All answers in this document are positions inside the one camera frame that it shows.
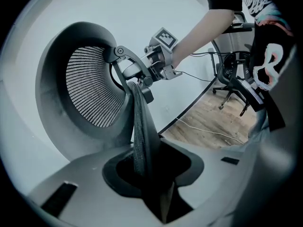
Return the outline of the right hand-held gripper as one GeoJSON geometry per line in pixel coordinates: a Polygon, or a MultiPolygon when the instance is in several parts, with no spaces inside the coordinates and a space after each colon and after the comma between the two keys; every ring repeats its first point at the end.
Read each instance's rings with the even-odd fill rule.
{"type": "Polygon", "coordinates": [[[144,48],[144,63],[134,62],[123,71],[125,78],[141,75],[146,65],[155,80],[171,80],[181,76],[172,66],[172,52],[178,39],[165,28],[160,28],[150,39],[149,45],[144,48]]]}

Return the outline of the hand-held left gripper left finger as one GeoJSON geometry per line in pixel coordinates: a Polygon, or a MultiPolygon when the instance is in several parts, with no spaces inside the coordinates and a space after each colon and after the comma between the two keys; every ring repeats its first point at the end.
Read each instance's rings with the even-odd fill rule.
{"type": "Polygon", "coordinates": [[[28,195],[42,206],[63,183],[77,186],[59,219],[67,224],[159,224],[142,199],[123,197],[102,176],[104,164],[128,147],[112,148],[71,161],[28,195]]]}

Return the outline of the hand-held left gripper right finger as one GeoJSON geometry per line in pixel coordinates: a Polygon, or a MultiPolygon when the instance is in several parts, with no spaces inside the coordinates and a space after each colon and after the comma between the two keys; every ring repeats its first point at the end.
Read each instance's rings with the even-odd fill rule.
{"type": "Polygon", "coordinates": [[[236,168],[236,165],[224,162],[222,158],[241,159],[242,153],[225,149],[205,148],[167,138],[161,140],[169,145],[174,144],[196,154],[204,162],[204,170],[201,175],[191,185],[178,188],[181,198],[195,210],[218,210],[221,204],[216,203],[216,201],[220,198],[220,187],[224,185],[224,181],[230,177],[236,168]]]}

